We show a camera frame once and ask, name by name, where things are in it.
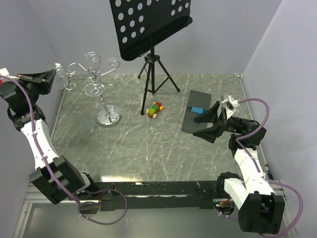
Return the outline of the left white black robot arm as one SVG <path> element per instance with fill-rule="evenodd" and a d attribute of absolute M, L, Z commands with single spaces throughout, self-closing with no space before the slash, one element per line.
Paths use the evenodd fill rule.
<path fill-rule="evenodd" d="M 0 70 L 0 96 L 8 103 L 7 115 L 15 129 L 27 138 L 35 160 L 30 182 L 53 204 L 72 194 L 93 199 L 98 187 L 87 173 L 80 173 L 64 156 L 58 155 L 50 138 L 40 95 L 51 92 L 56 70 L 12 76 Z"/>

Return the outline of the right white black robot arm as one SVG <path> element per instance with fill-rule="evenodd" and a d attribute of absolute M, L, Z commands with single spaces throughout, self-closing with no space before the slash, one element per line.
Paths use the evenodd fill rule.
<path fill-rule="evenodd" d="M 256 147 L 264 138 L 266 129 L 251 119 L 233 116 L 238 104 L 233 101 L 217 101 L 202 114 L 194 117 L 196 123 L 211 123 L 209 128 L 193 133 L 194 136 L 214 143 L 224 132 L 230 132 L 228 147 L 238 164 L 242 176 L 221 173 L 217 179 L 217 194 L 234 201 L 238 208 L 238 222 L 244 232 L 279 233 L 285 202 L 277 195 L 263 172 Z"/>

